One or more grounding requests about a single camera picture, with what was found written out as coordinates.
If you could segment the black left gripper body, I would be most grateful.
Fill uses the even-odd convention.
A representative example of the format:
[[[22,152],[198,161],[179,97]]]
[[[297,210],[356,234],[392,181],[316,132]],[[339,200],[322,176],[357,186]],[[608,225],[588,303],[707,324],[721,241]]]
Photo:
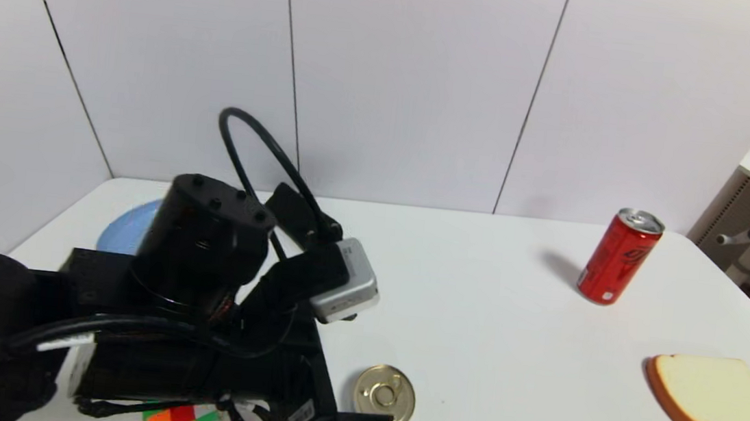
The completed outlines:
[[[221,355],[214,404],[228,421],[329,421],[336,403],[320,344],[289,343],[257,358]]]

